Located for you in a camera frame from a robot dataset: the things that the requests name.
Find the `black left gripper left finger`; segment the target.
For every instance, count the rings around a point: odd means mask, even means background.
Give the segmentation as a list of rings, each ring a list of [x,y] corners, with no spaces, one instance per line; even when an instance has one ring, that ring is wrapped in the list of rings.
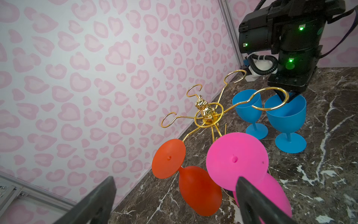
[[[116,196],[115,181],[107,177],[56,224],[107,224]]]

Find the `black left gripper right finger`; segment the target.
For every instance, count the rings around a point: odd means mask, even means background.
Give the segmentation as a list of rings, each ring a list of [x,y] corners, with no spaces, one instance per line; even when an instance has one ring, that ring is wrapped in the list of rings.
[[[245,224],[260,224],[261,222],[266,224],[296,223],[242,176],[237,180],[236,197]]]

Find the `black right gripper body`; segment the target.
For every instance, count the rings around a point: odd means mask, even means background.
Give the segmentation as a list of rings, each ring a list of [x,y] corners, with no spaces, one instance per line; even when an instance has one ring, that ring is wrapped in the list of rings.
[[[321,50],[321,46],[300,51],[280,50],[278,70],[268,78],[268,86],[287,91],[291,102],[307,89],[317,69]]]

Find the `blue wine glass front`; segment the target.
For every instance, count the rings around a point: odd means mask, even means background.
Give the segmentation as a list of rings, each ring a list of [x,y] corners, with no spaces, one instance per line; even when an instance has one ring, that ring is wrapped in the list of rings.
[[[305,150],[304,137],[297,134],[306,119],[307,101],[302,95],[273,111],[267,111],[267,117],[273,128],[280,134],[275,139],[276,146],[285,153],[297,154]]]

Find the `blue wine glass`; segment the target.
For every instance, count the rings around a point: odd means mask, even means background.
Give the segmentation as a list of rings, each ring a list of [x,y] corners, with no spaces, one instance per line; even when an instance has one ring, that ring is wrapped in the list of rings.
[[[297,154],[305,150],[304,137],[297,134],[306,119],[307,101],[302,95],[273,111],[267,111],[267,117],[273,128],[280,134],[275,139],[276,146],[285,153]]]
[[[247,89],[239,92],[232,99],[233,105],[239,102],[247,101],[255,92],[256,90],[253,89]],[[255,95],[250,102],[235,107],[235,110],[240,118],[248,123],[251,123],[251,125],[246,129],[246,133],[254,136],[258,140],[261,140],[268,135],[268,129],[264,124],[256,123],[261,117],[262,111],[254,109],[252,107],[253,105],[262,107],[260,93]]]

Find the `magenta wine glass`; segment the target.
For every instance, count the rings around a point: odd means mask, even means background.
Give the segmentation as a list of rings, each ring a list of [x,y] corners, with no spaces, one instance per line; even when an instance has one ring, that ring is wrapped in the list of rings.
[[[216,184],[233,192],[238,207],[236,184],[242,176],[292,218],[290,202],[278,181],[268,173],[268,153],[257,138],[246,133],[218,138],[208,150],[206,166]]]

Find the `red wine glass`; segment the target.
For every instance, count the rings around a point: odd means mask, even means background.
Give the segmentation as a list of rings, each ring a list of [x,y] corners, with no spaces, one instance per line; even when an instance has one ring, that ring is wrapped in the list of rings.
[[[183,141],[172,139],[165,142],[153,158],[153,174],[159,179],[166,179],[179,172],[179,188],[185,202],[199,215],[211,216],[221,206],[222,190],[204,169],[197,166],[182,167],[185,156]]]

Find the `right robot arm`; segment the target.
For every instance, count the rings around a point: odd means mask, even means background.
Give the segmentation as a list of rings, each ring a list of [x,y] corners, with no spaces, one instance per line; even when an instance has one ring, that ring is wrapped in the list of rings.
[[[322,54],[320,40],[326,24],[351,14],[344,1],[275,1],[268,7],[260,1],[239,26],[239,48],[248,54],[252,71],[269,77],[268,85],[291,102],[308,87]]]

